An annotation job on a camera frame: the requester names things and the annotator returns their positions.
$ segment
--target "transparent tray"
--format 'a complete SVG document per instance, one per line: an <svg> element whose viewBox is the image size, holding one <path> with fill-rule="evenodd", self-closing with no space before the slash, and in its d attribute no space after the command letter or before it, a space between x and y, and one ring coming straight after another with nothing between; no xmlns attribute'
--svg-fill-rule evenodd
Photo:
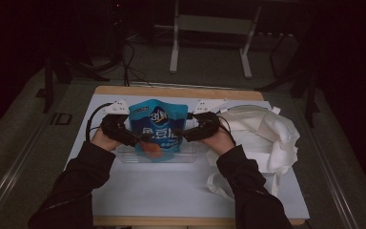
<svg viewBox="0 0 366 229"><path fill-rule="evenodd" d="M193 128L195 123L195 120L187 120L186 130ZM188 142L183 138L179 148L179 152L173 153L140 153L136 152L132 146L121 145L117 147L115 154L119 160L126 163L192 163L195 160L196 152L203 149L204 145L199 142Z"/></svg>

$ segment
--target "snack bag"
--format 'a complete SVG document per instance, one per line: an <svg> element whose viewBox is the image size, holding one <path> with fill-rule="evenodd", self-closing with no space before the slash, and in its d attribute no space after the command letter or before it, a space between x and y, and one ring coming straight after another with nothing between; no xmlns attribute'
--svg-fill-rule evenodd
<svg viewBox="0 0 366 229"><path fill-rule="evenodd" d="M173 153L180 152L182 136L173 134L173 130L184 130L188 106L171 104L150 99L130 108L130 127L138 135L152 134L150 142L140 142L135 151L140 156L148 157L152 162L173 158Z"/></svg>

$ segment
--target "dark background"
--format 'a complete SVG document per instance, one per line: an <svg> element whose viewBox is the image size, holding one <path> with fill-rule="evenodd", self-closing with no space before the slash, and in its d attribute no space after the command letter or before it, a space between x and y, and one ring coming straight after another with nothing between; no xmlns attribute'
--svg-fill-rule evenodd
<svg viewBox="0 0 366 229"><path fill-rule="evenodd" d="M91 9L92 14L100 14L105 7L100 2L80 1L82 5L79 7L90 4L85 9ZM65 17L65 21L69 22L60 28L64 30L63 41L72 40L76 33L82 31L72 6L72 1L0 0L0 118L30 77L42 69L45 56L41 43L45 31L42 28L54 23L50 18ZM208 10L210 14L218 12L231 17L247 15L245 11L231 10L231 7L236 7L235 4L229 7L220 3L215 3L212 8L205 6L209 5L193 1L188 2L183 10L192 13ZM152 23L173 23L172 8L173 1L130 1L129 14L134 15L130 19L135 18L130 23L151 36ZM318 12L305 39L310 54L317 56L322 64L319 68L318 87L324 91L366 174L366 2L347 2L341 7L319 8ZM286 13L288 11L284 9L271 9L270 15L268 10L263 11L258 29L277 31L279 26L272 18L279 18ZM107 17L99 17L91 27L105 23L106 20ZM107 32L107 29L104 26L94 32ZM84 54L77 53L83 51L78 47L93 46L103 50L100 44L101 42L91 39L89 44L81 42L69 46L69 52L80 57ZM72 52L72 47L76 47L75 52Z"/></svg>

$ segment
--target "person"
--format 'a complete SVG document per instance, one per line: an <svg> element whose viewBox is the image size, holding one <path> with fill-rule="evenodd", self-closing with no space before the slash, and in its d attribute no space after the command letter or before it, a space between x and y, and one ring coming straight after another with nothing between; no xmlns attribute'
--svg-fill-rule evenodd
<svg viewBox="0 0 366 229"><path fill-rule="evenodd" d="M219 155L217 167L234 191L236 228L293 228L280 200L263 187L266 179L258 171L256 161L247 159L242 146L235 146L226 131L220 128L200 142ZM92 229L92 190L109 179L115 159L111 151L119 145L99 128L55 181L48 197L31 216L29 228Z"/></svg>

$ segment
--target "black sleeve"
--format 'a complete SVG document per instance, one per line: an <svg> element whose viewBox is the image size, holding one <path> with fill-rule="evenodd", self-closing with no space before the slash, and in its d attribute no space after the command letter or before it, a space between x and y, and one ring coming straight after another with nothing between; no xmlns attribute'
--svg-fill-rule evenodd
<svg viewBox="0 0 366 229"><path fill-rule="evenodd" d="M29 228L93 228L92 189L110 176L115 155L84 142L77 158L55 181L41 207L29 220Z"/></svg>
<svg viewBox="0 0 366 229"><path fill-rule="evenodd" d="M236 228L293 228L281 201L264 188L266 179L257 162L246 158L242 146L220 156L216 164L234 191Z"/></svg>

